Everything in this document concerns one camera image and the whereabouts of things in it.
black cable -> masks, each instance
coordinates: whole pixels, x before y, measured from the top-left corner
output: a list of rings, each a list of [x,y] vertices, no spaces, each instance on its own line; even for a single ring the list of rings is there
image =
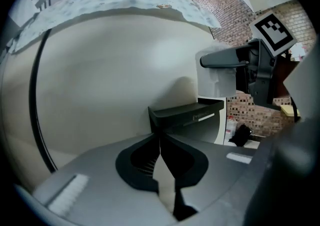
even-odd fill
[[[40,152],[40,155],[43,161],[45,162],[45,165],[47,166],[49,171],[53,173],[57,170],[57,167],[50,156],[50,153],[46,147],[46,143],[41,133],[39,119],[38,119],[37,94],[36,94],[40,58],[42,55],[42,51],[44,50],[46,41],[50,35],[50,32],[51,32],[51,29],[45,32],[32,66],[30,86],[29,86],[29,113],[30,113],[30,122],[31,122],[32,131],[34,133],[33,135],[34,135],[35,143],[38,147],[38,150]]]
[[[292,108],[293,108],[293,116],[294,116],[294,122],[297,123],[299,118],[298,118],[298,111],[297,111],[297,106],[294,102],[294,100],[291,97],[291,104],[292,104]]]
[[[224,128],[224,130],[226,130],[226,128],[227,128],[227,120],[228,120],[228,116],[227,116],[227,111],[228,111],[227,102],[228,102],[228,98],[226,97],[226,98],[225,98],[225,102],[224,102],[224,104],[225,104],[225,128]],[[225,144],[225,138],[226,138],[226,134],[224,134],[224,136],[223,136],[223,145]]]
[[[209,28],[209,30],[210,30],[210,33],[211,33],[211,35],[212,35],[212,38],[215,39],[215,38],[214,38],[214,35],[213,35],[212,31],[211,31],[211,28]]]

gray surface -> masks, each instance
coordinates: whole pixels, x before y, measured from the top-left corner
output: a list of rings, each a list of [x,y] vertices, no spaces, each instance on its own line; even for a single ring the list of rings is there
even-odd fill
[[[198,211],[205,209],[223,195],[243,174],[248,165],[226,158],[228,153],[253,156],[255,149],[222,146],[190,140],[178,135],[173,138],[202,151],[209,160],[208,170],[196,186],[182,189],[185,203]]]
[[[265,171],[272,144],[271,140],[263,141],[247,169],[227,192],[203,211],[178,225],[242,225],[246,208]]]
[[[201,103],[193,103],[193,104],[188,104],[188,105],[179,106],[179,107],[156,110],[156,111],[153,111],[153,113],[156,117],[168,117],[168,116],[175,116],[180,113],[182,114],[182,113],[187,113],[189,111],[205,108],[207,106],[209,105],[201,104]]]
[[[116,171],[116,157],[123,149],[150,135],[92,149],[54,173],[34,192],[46,204],[76,173],[89,176],[66,219],[82,225],[169,225],[176,219],[166,210],[158,195],[133,189]]]

white fabric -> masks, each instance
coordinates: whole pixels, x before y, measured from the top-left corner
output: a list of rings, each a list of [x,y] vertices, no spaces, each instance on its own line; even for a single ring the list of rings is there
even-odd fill
[[[16,52],[36,39],[43,32],[83,14],[114,9],[174,9],[189,22],[195,22],[211,28],[220,28],[212,13],[200,7],[193,0],[63,0],[43,10],[30,22],[11,46],[10,52]]]

shelf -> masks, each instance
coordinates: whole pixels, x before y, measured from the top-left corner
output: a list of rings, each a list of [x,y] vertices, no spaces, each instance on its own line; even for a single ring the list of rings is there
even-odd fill
[[[224,108],[223,100],[198,99],[198,102],[162,110],[148,107],[150,119],[160,129],[184,125],[217,113]]]

black plastic object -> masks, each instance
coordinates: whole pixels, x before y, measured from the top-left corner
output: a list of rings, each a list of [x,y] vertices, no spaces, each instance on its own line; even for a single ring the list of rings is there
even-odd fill
[[[148,107],[148,111],[152,120],[150,123],[163,130],[198,121],[205,116],[217,113],[223,108],[223,100],[198,99],[196,103],[162,110],[153,110]]]
[[[200,65],[204,68],[237,68],[244,67],[248,61],[250,45],[241,46],[238,49],[229,48],[200,58]]]
[[[256,41],[259,48],[259,63],[254,82],[249,83],[248,88],[255,105],[281,110],[280,106],[273,105],[275,92],[275,79],[273,70],[277,64],[277,57],[273,57],[262,40]]]
[[[151,135],[148,138],[124,149],[115,161],[115,167],[120,177],[131,187],[158,193],[158,182],[142,171],[150,159],[158,158],[160,154],[159,137]]]
[[[229,140],[229,142],[233,142],[237,147],[243,147],[245,143],[248,141],[252,130],[245,126],[244,124],[239,127],[234,136]]]
[[[50,153],[46,147],[46,143],[41,133],[40,124],[38,121],[38,111],[37,111],[37,78],[38,78],[38,69],[42,51],[44,50],[46,41],[50,35],[51,29],[47,30],[41,40],[38,51],[36,53],[30,77],[29,85],[29,114],[31,127],[35,139],[36,146],[40,152],[40,155],[47,166],[48,170],[53,173],[57,170],[57,167],[52,160]]]
[[[209,166],[206,155],[167,134],[161,136],[160,146],[161,156],[175,178],[176,191],[197,185]]]
[[[152,176],[160,147],[177,190],[196,185],[206,173],[209,162],[201,151],[166,134],[160,138],[154,134],[120,152],[115,161],[118,174],[133,188],[158,193],[158,182]]]
[[[198,211],[192,206],[186,205],[181,190],[175,192],[173,215],[177,220],[181,221],[196,214]]]

